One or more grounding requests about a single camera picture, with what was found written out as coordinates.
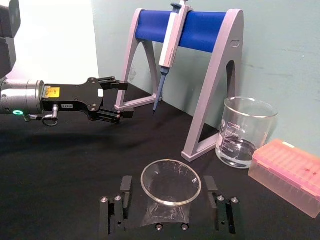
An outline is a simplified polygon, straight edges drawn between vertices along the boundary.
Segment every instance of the metal cylinder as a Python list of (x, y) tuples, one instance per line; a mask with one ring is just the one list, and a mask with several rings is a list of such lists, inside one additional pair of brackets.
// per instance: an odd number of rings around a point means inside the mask
[(45, 83), (41, 80), (0, 79), (0, 114), (41, 114)]

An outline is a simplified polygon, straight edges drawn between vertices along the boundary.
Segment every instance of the screw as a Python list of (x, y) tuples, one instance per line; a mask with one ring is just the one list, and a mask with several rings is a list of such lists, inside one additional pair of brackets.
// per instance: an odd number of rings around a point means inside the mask
[(181, 229), (182, 229), (183, 231), (187, 231), (187, 230), (189, 229), (189, 226), (188, 226), (187, 224), (182, 224), (182, 225), (181, 225)]
[(234, 204), (237, 204), (239, 200), (238, 198), (234, 197), (234, 198), (231, 198), (231, 202), (233, 202)]
[(120, 195), (118, 195), (118, 196), (116, 196), (115, 198), (114, 198), (114, 200), (116, 200), (116, 201), (120, 201), (122, 199), (122, 197), (120, 196)]
[(225, 200), (224, 196), (218, 196), (217, 199), (221, 202)]
[(157, 225), (155, 225), (155, 229), (156, 229), (157, 231), (161, 231), (163, 228), (164, 228), (164, 226), (163, 226), (162, 224), (160, 224), (160, 223), (158, 223)]
[(106, 196), (103, 196), (101, 199), (100, 199), (100, 202), (101, 203), (106, 203), (108, 201), (108, 198)]

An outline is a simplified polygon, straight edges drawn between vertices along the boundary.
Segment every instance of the pipette tip box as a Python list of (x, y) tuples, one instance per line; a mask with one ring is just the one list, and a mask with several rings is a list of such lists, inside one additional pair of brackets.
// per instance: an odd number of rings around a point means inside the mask
[(319, 214), (319, 157), (275, 139), (254, 152), (248, 175), (310, 217)]

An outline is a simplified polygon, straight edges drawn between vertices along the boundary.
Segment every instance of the pink lid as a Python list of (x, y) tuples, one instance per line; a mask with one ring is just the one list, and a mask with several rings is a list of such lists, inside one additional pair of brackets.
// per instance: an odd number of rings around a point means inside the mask
[(320, 201), (320, 158), (275, 139), (253, 154), (253, 161)]

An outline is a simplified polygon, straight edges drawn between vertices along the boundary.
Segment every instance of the robotic arm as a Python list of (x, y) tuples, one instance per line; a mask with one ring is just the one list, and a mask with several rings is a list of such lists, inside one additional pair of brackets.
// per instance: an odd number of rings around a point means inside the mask
[(19, 0), (0, 0), (0, 114), (24, 117), (26, 122), (42, 121), (49, 127), (58, 123), (61, 111), (79, 111), (91, 121), (114, 124), (132, 118), (134, 110), (109, 111), (103, 108), (104, 90), (127, 90), (128, 84), (112, 77), (91, 77), (81, 85), (45, 84), (41, 80), (13, 80), (9, 74), (16, 62), (14, 37), (21, 24)]

